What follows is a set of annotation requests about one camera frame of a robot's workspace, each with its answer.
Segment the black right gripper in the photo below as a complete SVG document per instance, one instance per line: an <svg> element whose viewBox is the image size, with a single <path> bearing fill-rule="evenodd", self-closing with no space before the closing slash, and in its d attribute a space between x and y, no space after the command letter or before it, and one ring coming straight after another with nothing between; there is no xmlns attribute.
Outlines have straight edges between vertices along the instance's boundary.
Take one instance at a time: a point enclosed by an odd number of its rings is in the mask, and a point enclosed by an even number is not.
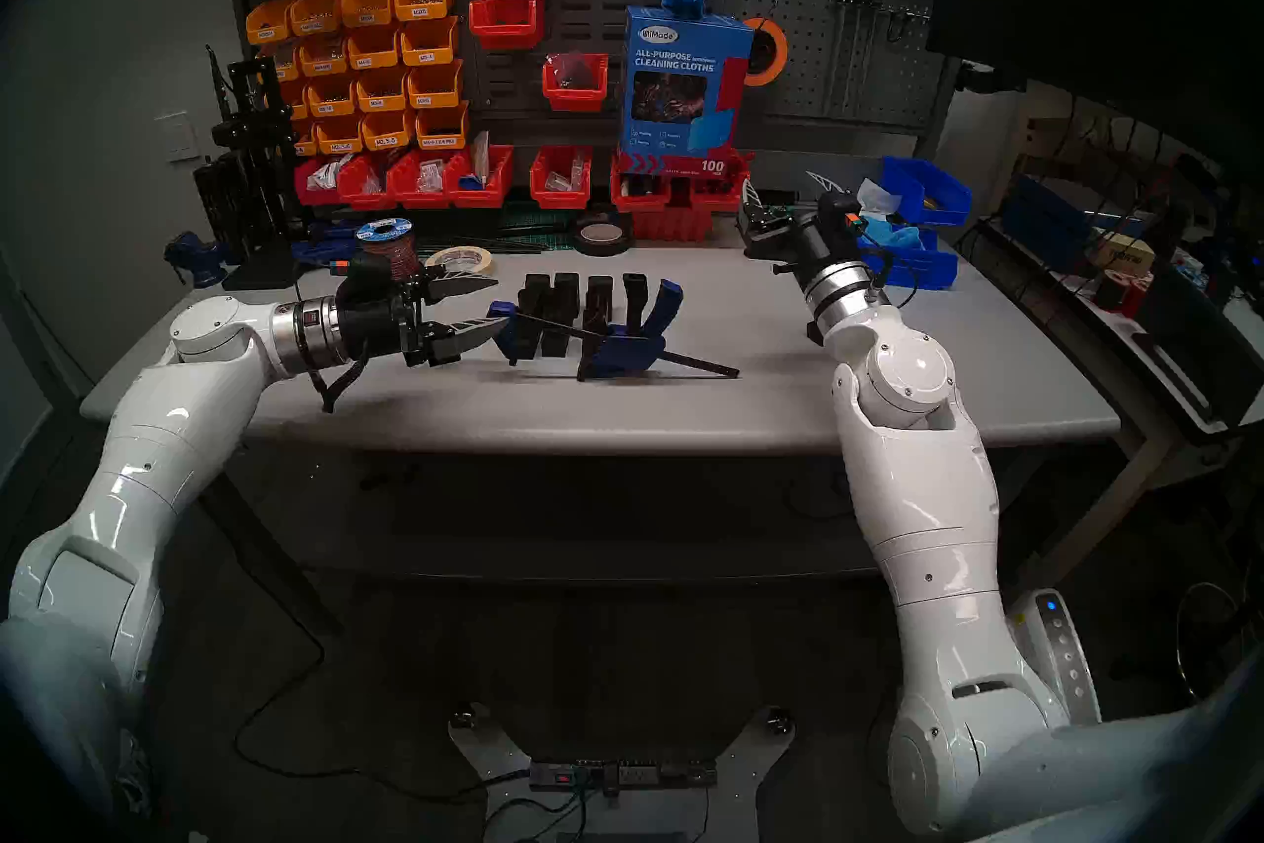
<svg viewBox="0 0 1264 843"><path fill-rule="evenodd" d="M817 190L814 197L846 196L836 181L804 171ZM741 191L743 257L774 262L774 274L793 274L799 284L809 284L834 265L862 262L851 231L848 215L839 209L818 209L811 214L774 214L765 207L750 177Z"/></svg>

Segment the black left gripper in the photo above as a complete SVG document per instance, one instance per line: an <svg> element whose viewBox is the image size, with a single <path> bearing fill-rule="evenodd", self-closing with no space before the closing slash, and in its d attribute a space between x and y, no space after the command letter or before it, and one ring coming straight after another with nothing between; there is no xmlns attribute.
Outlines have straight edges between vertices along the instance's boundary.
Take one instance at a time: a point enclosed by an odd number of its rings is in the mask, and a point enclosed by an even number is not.
<svg viewBox="0 0 1264 843"><path fill-rule="evenodd" d="M341 348L348 361L401 354L410 367L453 364L495 340L513 317L454 324L425 320L423 307L497 287L482 273L436 273L403 281L345 277L341 283Z"/></svg>

